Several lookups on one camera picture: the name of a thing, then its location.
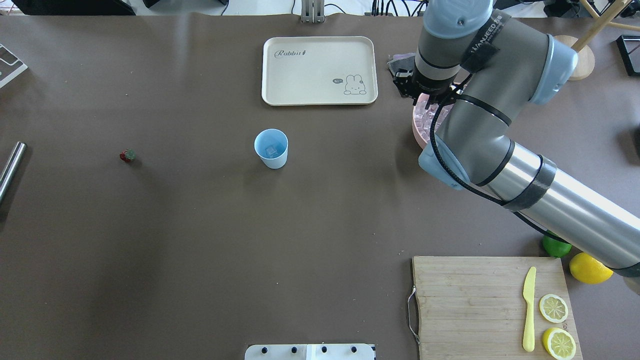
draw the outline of white tray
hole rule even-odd
[[[365,37],[277,37],[264,43],[262,99],[269,105],[370,104],[378,97]]]

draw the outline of rabbit cartoon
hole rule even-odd
[[[362,82],[362,76],[349,75],[347,76],[347,83],[344,85],[344,95],[363,95],[367,90]]]

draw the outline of lemon slice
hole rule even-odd
[[[569,307],[558,295],[546,294],[540,299],[540,313],[552,323],[561,323],[569,316]]]
[[[575,341],[573,337],[559,327],[547,329],[542,334],[542,343],[554,359],[570,360],[575,356]]]

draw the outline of light blue joint cover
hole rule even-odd
[[[456,174],[462,181],[469,184],[469,176],[467,172],[462,167],[456,156],[449,150],[449,147],[444,144],[444,142],[440,139],[438,135],[436,135],[436,144],[438,145],[438,151],[440,151],[440,155],[444,160],[444,163]],[[456,190],[464,189],[462,185],[458,184],[453,177],[449,176],[447,171],[442,167],[438,158],[436,158],[436,154],[433,153],[433,148],[430,143],[427,143],[427,146],[424,147],[422,154],[418,157],[418,164],[420,167],[435,176],[438,180],[443,183],[449,185],[450,187]]]
[[[475,33],[491,17],[493,0],[431,0],[424,12],[424,28],[444,39]]]
[[[564,45],[549,34],[547,36],[549,37],[547,61],[536,92],[529,100],[529,102],[539,105],[546,104],[560,91],[578,64],[578,54],[571,47]]]

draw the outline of lime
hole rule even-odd
[[[586,284],[600,284],[608,280],[613,271],[594,259],[586,252],[581,252],[569,261],[569,271],[574,278]]]
[[[572,246],[571,244],[557,241],[545,235],[542,238],[542,247],[545,248],[545,250],[547,251],[547,254],[553,256],[554,258],[561,258],[569,254],[569,251],[571,251]]]
[[[546,294],[540,299],[540,313],[552,323],[561,323],[569,316],[569,307],[558,295]]]
[[[542,334],[542,344],[554,359],[570,360],[575,356],[575,340],[573,340],[573,336],[559,327],[547,329]]]

